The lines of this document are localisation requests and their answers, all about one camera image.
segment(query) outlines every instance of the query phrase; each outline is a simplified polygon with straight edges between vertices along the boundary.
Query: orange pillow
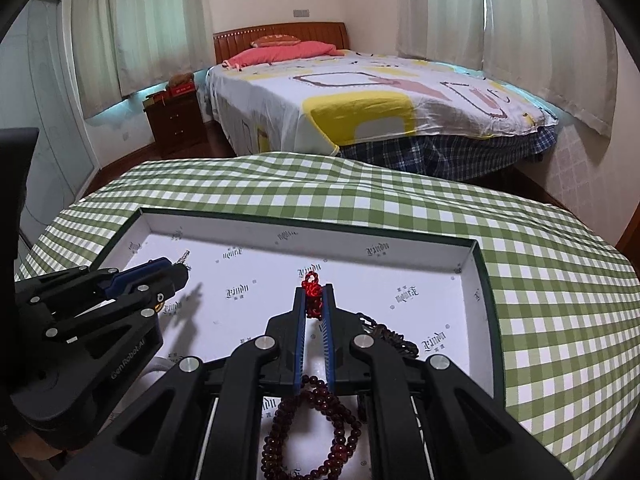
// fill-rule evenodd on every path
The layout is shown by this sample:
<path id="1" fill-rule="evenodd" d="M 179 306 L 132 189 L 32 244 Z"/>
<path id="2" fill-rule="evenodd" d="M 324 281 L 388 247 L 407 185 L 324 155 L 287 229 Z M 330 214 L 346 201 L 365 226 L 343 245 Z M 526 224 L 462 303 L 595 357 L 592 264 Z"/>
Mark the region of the orange pillow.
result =
<path id="1" fill-rule="evenodd" d="M 297 45 L 300 40 L 295 36 L 289 34 L 271 34 L 270 36 L 263 36 L 255 41 L 251 42 L 251 46 L 258 48 L 260 46 L 291 46 Z"/>
<path id="2" fill-rule="evenodd" d="M 250 48 L 236 54 L 231 59 L 222 62 L 224 68 L 237 68 L 259 65 L 262 63 L 275 63 L 290 59 L 307 59 L 316 56 L 344 56 L 343 52 L 336 50 L 335 45 L 322 43 L 321 41 L 302 41 L 291 46 L 265 46 L 262 48 Z"/>

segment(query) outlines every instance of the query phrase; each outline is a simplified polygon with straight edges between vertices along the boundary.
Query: wooden headboard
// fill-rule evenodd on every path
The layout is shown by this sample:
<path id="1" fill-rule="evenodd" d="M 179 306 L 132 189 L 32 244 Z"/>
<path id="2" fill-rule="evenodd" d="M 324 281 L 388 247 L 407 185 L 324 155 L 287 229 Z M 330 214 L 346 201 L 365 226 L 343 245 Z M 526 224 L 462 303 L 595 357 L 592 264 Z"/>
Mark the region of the wooden headboard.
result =
<path id="1" fill-rule="evenodd" d="M 336 48 L 349 48 L 347 28 L 342 22 L 297 22 L 257 25 L 217 32 L 213 35 L 216 63 L 251 48 L 251 42 L 269 34 L 290 34 L 302 41 L 324 41 Z"/>

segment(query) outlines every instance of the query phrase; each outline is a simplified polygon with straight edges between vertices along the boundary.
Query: curtain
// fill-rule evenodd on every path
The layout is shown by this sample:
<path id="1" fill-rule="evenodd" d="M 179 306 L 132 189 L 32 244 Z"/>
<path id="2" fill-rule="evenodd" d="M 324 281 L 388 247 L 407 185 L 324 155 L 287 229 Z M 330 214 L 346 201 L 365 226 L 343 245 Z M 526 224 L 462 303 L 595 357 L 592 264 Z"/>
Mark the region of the curtain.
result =
<path id="1" fill-rule="evenodd" d="M 484 71 L 610 136 L 618 51 L 596 0 L 487 0 Z"/>
<path id="2" fill-rule="evenodd" d="M 399 0 L 398 51 L 482 68 L 484 0 Z"/>
<path id="3" fill-rule="evenodd" d="M 122 95 L 212 65 L 208 0 L 112 0 Z"/>
<path id="4" fill-rule="evenodd" d="M 122 100 L 109 0 L 72 0 L 71 41 L 84 118 Z"/>

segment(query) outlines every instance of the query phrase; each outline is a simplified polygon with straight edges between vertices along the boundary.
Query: white tray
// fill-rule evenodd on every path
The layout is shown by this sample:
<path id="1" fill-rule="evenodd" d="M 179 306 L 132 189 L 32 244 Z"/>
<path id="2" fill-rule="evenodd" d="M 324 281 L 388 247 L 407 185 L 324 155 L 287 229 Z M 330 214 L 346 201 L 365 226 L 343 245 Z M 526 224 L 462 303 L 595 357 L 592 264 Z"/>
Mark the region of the white tray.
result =
<path id="1" fill-rule="evenodd" d="M 158 356 L 209 361 L 264 333 L 271 316 L 290 310 L 304 275 L 333 283 L 339 308 L 363 312 L 415 342 L 419 359 L 447 355 L 491 396 L 504 402 L 502 353 L 481 251 L 473 240 L 252 216 L 147 209 L 118 231 L 94 268 L 135 267 L 185 251 L 185 288 L 160 313 Z M 319 323 L 307 320 L 304 373 L 325 378 Z M 138 380 L 114 416 L 162 372 Z M 265 398 L 261 439 L 278 399 Z M 343 399 L 355 410 L 355 398 Z M 326 459 L 333 428 L 300 408 L 285 463 L 307 474 Z M 370 478 L 366 425 L 342 480 Z M 259 479 L 263 478 L 258 471 Z"/>

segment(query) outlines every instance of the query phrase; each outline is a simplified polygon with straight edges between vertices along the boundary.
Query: silver screw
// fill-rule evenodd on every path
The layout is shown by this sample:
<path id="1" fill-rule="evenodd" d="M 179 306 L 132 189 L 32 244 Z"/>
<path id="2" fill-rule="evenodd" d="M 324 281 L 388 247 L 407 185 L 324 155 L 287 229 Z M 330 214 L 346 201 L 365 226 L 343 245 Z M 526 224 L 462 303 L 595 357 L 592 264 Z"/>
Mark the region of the silver screw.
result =
<path id="1" fill-rule="evenodd" d="M 353 344 L 358 348 L 369 348 L 373 346 L 373 338 L 369 334 L 360 334 L 353 338 Z"/>
<path id="2" fill-rule="evenodd" d="M 276 340 L 269 335 L 261 335 L 255 340 L 255 345 L 260 350 L 268 350 L 269 348 L 273 348 L 275 344 Z"/>
<path id="3" fill-rule="evenodd" d="M 429 359 L 429 364 L 436 370 L 446 370 L 447 368 L 449 368 L 451 361 L 449 361 L 449 358 L 444 355 L 436 354 L 431 359 Z"/>
<path id="4" fill-rule="evenodd" d="M 185 357 L 178 366 L 183 372 L 194 372 L 200 367 L 200 361 L 195 357 Z"/>

